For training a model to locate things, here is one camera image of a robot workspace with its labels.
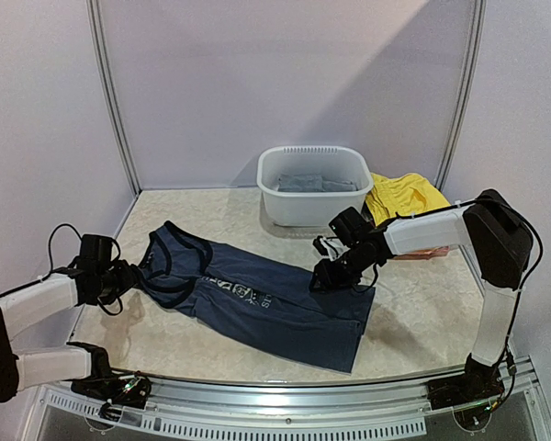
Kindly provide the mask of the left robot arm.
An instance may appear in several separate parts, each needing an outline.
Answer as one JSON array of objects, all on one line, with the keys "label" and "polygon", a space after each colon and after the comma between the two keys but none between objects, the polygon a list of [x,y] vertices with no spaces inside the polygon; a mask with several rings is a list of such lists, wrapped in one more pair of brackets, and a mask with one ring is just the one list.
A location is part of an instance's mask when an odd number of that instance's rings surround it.
[{"label": "left robot arm", "polygon": [[16,354],[11,342],[60,311],[85,304],[104,309],[120,301],[136,281],[131,266],[119,260],[108,268],[60,267],[44,279],[0,294],[0,403],[22,390],[61,380],[71,380],[86,395],[111,398],[126,378],[113,373],[106,349],[74,343]]}]

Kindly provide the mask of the navy blue tank top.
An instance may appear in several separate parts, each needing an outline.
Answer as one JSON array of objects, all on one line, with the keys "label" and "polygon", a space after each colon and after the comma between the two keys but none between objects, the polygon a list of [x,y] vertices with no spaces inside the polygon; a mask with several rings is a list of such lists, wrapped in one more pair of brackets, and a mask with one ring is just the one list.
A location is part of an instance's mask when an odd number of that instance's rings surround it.
[{"label": "navy blue tank top", "polygon": [[208,241],[170,221],[150,232],[133,267],[157,304],[268,354],[349,373],[365,333],[374,288],[312,292],[301,267]]}]

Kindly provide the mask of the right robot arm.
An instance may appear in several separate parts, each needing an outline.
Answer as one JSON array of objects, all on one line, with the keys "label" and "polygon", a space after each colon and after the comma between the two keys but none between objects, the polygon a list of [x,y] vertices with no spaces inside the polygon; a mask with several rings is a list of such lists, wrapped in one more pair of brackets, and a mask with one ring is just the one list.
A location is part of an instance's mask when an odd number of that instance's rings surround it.
[{"label": "right robot arm", "polygon": [[457,248],[483,297],[478,333],[456,382],[466,401],[488,390],[505,357],[527,279],[540,265],[544,245],[534,226],[501,194],[488,189],[477,198],[380,224],[349,208],[330,223],[344,252],[315,265],[309,288],[332,292],[352,288],[368,268],[378,270],[399,256],[433,248]]}]

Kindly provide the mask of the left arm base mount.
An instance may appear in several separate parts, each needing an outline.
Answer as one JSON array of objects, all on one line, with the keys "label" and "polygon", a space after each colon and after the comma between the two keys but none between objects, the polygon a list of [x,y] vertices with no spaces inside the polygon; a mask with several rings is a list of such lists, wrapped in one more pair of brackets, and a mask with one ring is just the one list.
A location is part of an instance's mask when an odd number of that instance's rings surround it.
[{"label": "left arm base mount", "polygon": [[71,391],[102,402],[97,416],[117,422],[125,407],[144,410],[152,392],[151,380],[139,371],[108,377],[76,379]]}]

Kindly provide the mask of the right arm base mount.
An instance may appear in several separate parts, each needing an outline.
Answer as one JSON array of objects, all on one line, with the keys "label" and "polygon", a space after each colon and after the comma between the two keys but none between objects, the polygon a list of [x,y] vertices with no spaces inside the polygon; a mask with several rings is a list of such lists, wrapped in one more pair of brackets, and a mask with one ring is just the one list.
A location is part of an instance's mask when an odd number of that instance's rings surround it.
[{"label": "right arm base mount", "polygon": [[432,410],[450,408],[456,424],[464,431],[485,430],[493,415],[512,394],[515,376],[506,388],[498,365],[485,366],[469,358],[462,374],[426,383]]}]

